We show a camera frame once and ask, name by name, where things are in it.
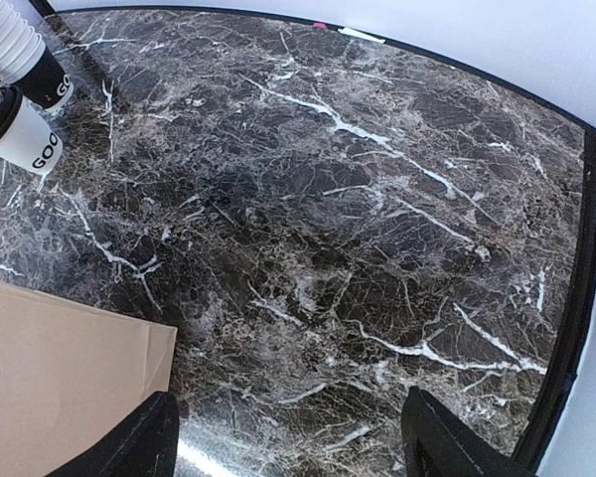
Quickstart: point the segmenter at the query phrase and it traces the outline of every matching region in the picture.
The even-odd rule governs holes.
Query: white backdrop
[[[596,127],[596,0],[50,0],[249,10],[351,27],[460,61]]]

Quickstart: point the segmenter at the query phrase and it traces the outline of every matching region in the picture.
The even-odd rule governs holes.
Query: stacked cups
[[[63,144],[28,99],[53,112],[74,86],[40,34],[6,0],[0,0],[0,82],[15,86],[0,88],[0,157],[47,174]]]

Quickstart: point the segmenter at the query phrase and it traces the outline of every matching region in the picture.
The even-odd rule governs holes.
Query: paper coffee cup
[[[17,87],[0,88],[0,157],[46,175],[62,156],[62,139],[31,107]]]
[[[66,104],[74,90],[40,35],[5,0],[0,0],[0,79],[51,111]]]

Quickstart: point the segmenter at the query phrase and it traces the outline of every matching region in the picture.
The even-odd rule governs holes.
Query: cardboard box
[[[168,389],[176,329],[0,282],[0,477],[38,477]]]

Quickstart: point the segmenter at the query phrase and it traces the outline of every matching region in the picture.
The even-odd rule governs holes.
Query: black frame edge
[[[596,130],[585,132],[583,195],[570,284],[547,374],[513,459],[536,472],[576,379],[596,292]]]
[[[29,0],[29,3],[33,5],[33,8],[35,8],[40,15],[42,15],[42,18],[57,13],[48,0]]]

